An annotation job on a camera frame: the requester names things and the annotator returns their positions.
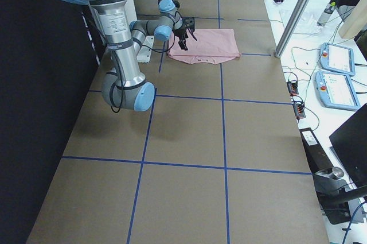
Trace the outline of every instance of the white table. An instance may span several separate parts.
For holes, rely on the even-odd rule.
[[[279,22],[282,20],[280,16],[280,11],[293,10],[298,0],[285,0],[283,3],[280,4],[275,3],[273,0],[264,0],[264,1],[266,4],[269,19],[271,20],[275,42],[278,44],[280,37],[284,32],[283,23]],[[321,15],[321,13],[323,12],[328,1],[329,0],[310,0],[309,4],[306,7],[305,12],[313,14],[315,19],[317,20]],[[298,76],[298,79],[307,79],[307,80],[309,79],[309,77],[305,73],[296,69],[295,62],[293,61],[293,58],[291,56],[291,49],[292,47],[301,47],[304,49],[320,48],[322,43],[329,42],[330,37],[333,35],[336,27],[341,22],[341,19],[338,16],[339,14],[335,11],[329,20],[332,21],[327,23],[326,26],[322,29],[322,31],[318,34],[293,34],[290,42],[286,47],[286,50],[284,51],[284,54],[281,57],[284,72],[291,71]],[[345,40],[340,38],[339,34],[337,34],[334,43],[339,43],[343,41]],[[343,42],[342,45],[345,47],[352,48],[354,50],[354,57],[356,63],[366,64],[366,60],[364,59],[362,53],[360,52],[358,46],[353,41],[353,39],[347,42]],[[318,50],[308,52],[295,48],[293,49],[293,51],[294,51],[294,59],[296,61],[298,68],[305,70],[308,74],[311,74],[313,71],[316,72],[321,70],[321,66],[319,64],[316,66],[319,54]],[[285,74],[286,79],[288,79],[289,75],[290,75],[289,73]],[[353,79],[367,84],[366,80],[367,68],[356,67],[356,75],[353,76]],[[308,82],[306,81],[300,81],[298,85],[300,96],[303,99],[306,98],[307,93],[306,107],[315,112],[320,119],[320,125],[314,131],[317,139],[321,143],[326,154],[329,156],[331,162],[335,166],[341,166],[338,160],[336,159],[335,155],[330,150],[331,143],[329,140],[329,135],[333,133],[340,125],[342,125],[351,115],[353,115],[354,112],[346,110],[328,109],[323,107],[318,99],[318,95],[315,90],[314,77],[312,78],[308,89],[307,89]],[[367,91],[367,87],[361,86],[355,82],[353,82],[353,86],[357,92]],[[358,98],[361,105],[367,103],[367,94],[358,95]],[[316,125],[317,125],[316,117],[311,112],[306,110],[306,118],[300,120],[299,128],[302,129],[305,127],[310,127],[314,129]],[[344,176],[343,179],[345,179],[347,183],[350,182],[348,175]],[[346,228],[348,224],[343,223],[338,225],[332,225],[327,220],[327,217],[324,217],[324,219],[329,240],[331,242],[341,243],[345,233],[344,231],[342,231],[342,228]],[[349,231],[348,233],[346,243],[353,243],[353,242],[367,243],[366,222],[363,224],[352,225],[352,230]]]

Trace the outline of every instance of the white sticker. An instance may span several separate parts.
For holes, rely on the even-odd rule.
[[[306,142],[308,143],[308,145],[317,145],[317,141],[315,139],[315,137],[312,135],[311,131],[304,131],[302,132]]]
[[[101,24],[103,27],[104,34],[113,35],[119,32],[124,32],[128,29],[125,12],[114,13],[114,14],[103,14],[100,15]]]

